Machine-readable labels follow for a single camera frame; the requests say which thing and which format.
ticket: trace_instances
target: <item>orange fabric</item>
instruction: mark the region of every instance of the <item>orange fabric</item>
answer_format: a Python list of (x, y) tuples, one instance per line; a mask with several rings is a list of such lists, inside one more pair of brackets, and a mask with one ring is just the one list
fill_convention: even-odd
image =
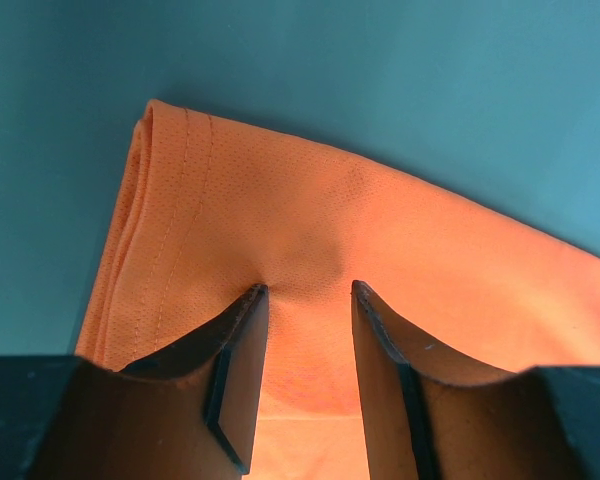
[(325, 145), (150, 102), (78, 353), (119, 369), (271, 292), (254, 479), (368, 478), (350, 285), (507, 369), (600, 363), (600, 260)]

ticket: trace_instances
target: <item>blue surface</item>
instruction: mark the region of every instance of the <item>blue surface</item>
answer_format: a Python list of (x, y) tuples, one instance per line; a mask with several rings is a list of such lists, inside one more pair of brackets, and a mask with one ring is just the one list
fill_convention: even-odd
[(73, 348), (151, 97), (364, 154), (600, 256), (600, 0), (5, 0), (0, 353)]

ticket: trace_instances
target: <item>fabric fold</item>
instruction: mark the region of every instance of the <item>fabric fold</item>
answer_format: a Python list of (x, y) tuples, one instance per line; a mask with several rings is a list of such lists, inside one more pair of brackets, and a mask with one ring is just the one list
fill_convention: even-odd
[(77, 353), (122, 368), (266, 283), (251, 477), (368, 478), (354, 279), (498, 367), (600, 364), (600, 259), (360, 156), (155, 100)]

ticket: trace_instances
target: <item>folded fabric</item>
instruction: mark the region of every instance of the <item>folded fabric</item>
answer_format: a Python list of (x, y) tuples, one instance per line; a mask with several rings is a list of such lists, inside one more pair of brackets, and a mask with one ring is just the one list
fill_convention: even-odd
[(158, 101), (134, 132), (77, 353), (122, 368), (266, 283), (251, 478), (368, 478), (354, 279), (498, 367), (600, 364), (599, 259), (357, 155)]

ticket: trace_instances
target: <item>stitching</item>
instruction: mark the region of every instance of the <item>stitching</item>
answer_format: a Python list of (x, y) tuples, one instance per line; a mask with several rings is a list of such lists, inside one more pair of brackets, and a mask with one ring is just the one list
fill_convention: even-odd
[(209, 171), (211, 170), (211, 160), (213, 158), (213, 146), (214, 146), (213, 145), (213, 140), (214, 140), (213, 139), (213, 137), (214, 137), (213, 120), (211, 119), (211, 115), (207, 115), (207, 118), (209, 119), (209, 155), (207, 157), (207, 170), (205, 171), (205, 174), (204, 174), (204, 180), (202, 183), (202, 192), (200, 193), (200, 200), (198, 201), (196, 213), (193, 215), (193, 218), (191, 219), (191, 223), (189, 223), (189, 227), (187, 228), (187, 233), (184, 236), (184, 240), (180, 244), (180, 249), (178, 250), (178, 255), (176, 257), (176, 261), (173, 264), (173, 268), (171, 268), (171, 273), (169, 273), (169, 279), (167, 280), (167, 285), (165, 286), (164, 292), (162, 294), (162, 300), (160, 301), (160, 308), (158, 310), (158, 324), (156, 325), (156, 334), (155, 334), (155, 338), (153, 340), (153, 351), (154, 352), (158, 349), (158, 333), (160, 332), (160, 326), (162, 325), (162, 314), (164, 311), (164, 302), (167, 298), (167, 292), (169, 291), (169, 288), (171, 287), (171, 280), (173, 279), (173, 273), (176, 271), (176, 266), (178, 265), (180, 257), (182, 256), (182, 251), (184, 250), (184, 246), (187, 244), (189, 234), (193, 230), (193, 225), (196, 223), (196, 220), (198, 220), (198, 217), (200, 216), (200, 212), (202, 212), (202, 207), (204, 204), (204, 197), (206, 194), (207, 183), (209, 180)]
[[(185, 143), (185, 147), (184, 147), (184, 159), (182, 161), (182, 169), (180, 170), (180, 179), (178, 181), (178, 193), (176, 195), (176, 204), (173, 207), (173, 213), (171, 214), (171, 219), (169, 220), (169, 226), (167, 227), (167, 231), (165, 232), (164, 237), (162, 237), (162, 242), (160, 243), (160, 249), (158, 251), (158, 254), (155, 256), (155, 258), (153, 259), (153, 263), (151, 264), (151, 271), (149, 272), (149, 277), (147, 278), (147, 281), (145, 282), (144, 288), (142, 289), (142, 293), (140, 295), (140, 305), (142, 306), (141, 312), (143, 312), (145, 310), (146, 300), (147, 300), (147, 298), (146, 298), (147, 290), (149, 289), (149, 284), (151, 283), (153, 274), (155, 273), (156, 267), (158, 266), (160, 257), (162, 257), (162, 253), (164, 252), (164, 247), (165, 247), (165, 244), (167, 243), (167, 237), (169, 236), (169, 233), (171, 233), (171, 228), (173, 227), (173, 222), (176, 219), (176, 213), (178, 211), (178, 205), (180, 203), (180, 192), (182, 191), (182, 179), (184, 177), (184, 172), (187, 167), (187, 162), (188, 162), (188, 157), (189, 157), (189, 112), (187, 111), (186, 108), (183, 110), (184, 110), (185, 122), (187, 124), (187, 134), (186, 134), (186, 143)], [(136, 319), (136, 324), (133, 328), (134, 341), (133, 341), (133, 353), (131, 354), (132, 361), (135, 360), (136, 353), (138, 352), (139, 327), (140, 327), (140, 315), (138, 315), (138, 318)]]

